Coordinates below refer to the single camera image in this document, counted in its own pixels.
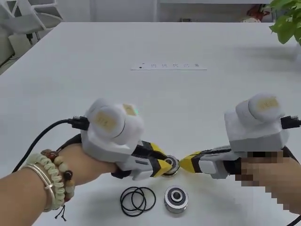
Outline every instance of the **chair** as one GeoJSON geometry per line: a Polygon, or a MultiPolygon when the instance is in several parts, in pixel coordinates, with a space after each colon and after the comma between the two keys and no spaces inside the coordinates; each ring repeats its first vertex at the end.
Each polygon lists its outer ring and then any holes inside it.
{"type": "Polygon", "coordinates": [[[18,2],[15,1],[13,7],[9,7],[12,0],[0,0],[2,7],[10,16],[0,25],[11,33],[26,34],[32,44],[32,34],[35,33],[37,40],[40,40],[38,32],[49,31],[63,21],[57,8],[56,0],[22,0],[26,1],[30,10],[28,15],[16,14],[18,2]]]}

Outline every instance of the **human hand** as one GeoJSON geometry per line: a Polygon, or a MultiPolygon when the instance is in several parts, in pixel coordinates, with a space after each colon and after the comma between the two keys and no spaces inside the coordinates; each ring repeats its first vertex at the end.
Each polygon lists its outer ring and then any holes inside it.
{"type": "Polygon", "coordinates": [[[98,161],[83,152],[80,144],[72,144],[59,152],[64,162],[73,172],[75,185],[82,185],[97,179],[103,173],[117,170],[114,163],[98,161]]]}

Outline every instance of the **rubber seal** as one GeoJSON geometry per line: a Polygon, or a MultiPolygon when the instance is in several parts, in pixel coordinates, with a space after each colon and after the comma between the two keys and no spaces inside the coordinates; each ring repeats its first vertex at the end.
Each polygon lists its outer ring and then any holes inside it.
{"type": "Polygon", "coordinates": [[[122,212],[125,215],[127,215],[129,217],[137,217],[137,216],[143,214],[144,212],[150,211],[155,206],[156,201],[157,201],[157,198],[156,198],[155,193],[150,188],[148,188],[148,187],[136,187],[136,186],[129,187],[126,190],[124,190],[122,192],[121,196],[120,196],[121,210],[122,210],[122,212]],[[153,196],[154,196],[154,202],[153,202],[153,204],[149,208],[146,208],[147,207],[147,201],[146,201],[145,193],[144,193],[143,189],[150,191],[153,194],[153,196]],[[127,207],[125,207],[123,205],[123,202],[124,202],[125,198],[127,196],[129,196],[130,194],[131,194],[131,204],[133,206],[133,209],[129,209],[129,208],[127,208],[127,207]],[[139,194],[143,198],[143,200],[142,200],[142,202],[140,203],[139,206],[137,206],[134,203],[134,194],[139,194]],[[129,214],[129,212],[137,212],[137,211],[139,213],[137,213],[137,214],[129,214]]]}

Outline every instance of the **white label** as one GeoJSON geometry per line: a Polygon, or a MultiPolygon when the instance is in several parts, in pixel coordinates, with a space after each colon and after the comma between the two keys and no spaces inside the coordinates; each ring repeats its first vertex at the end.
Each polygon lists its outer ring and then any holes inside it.
{"type": "Polygon", "coordinates": [[[151,63],[141,63],[133,66],[132,71],[181,71],[181,70],[196,70],[196,71],[206,71],[207,69],[202,67],[200,64],[193,63],[160,63],[160,64],[151,64],[151,63]]]}

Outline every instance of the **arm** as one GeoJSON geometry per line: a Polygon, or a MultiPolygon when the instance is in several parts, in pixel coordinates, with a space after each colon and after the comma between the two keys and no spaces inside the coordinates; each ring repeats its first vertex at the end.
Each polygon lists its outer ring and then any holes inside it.
{"type": "Polygon", "coordinates": [[[264,186],[266,192],[283,204],[284,210],[301,214],[301,165],[292,158],[274,157],[267,160],[242,160],[242,175],[236,180],[248,181],[251,186],[264,186]]]}
{"type": "MultiPolygon", "coordinates": [[[[114,164],[85,155],[80,145],[70,145],[60,155],[73,171],[77,186],[116,170],[114,164]]],[[[0,179],[0,200],[2,225],[14,226],[31,226],[50,202],[43,181],[31,169],[21,169],[0,179]]]]}

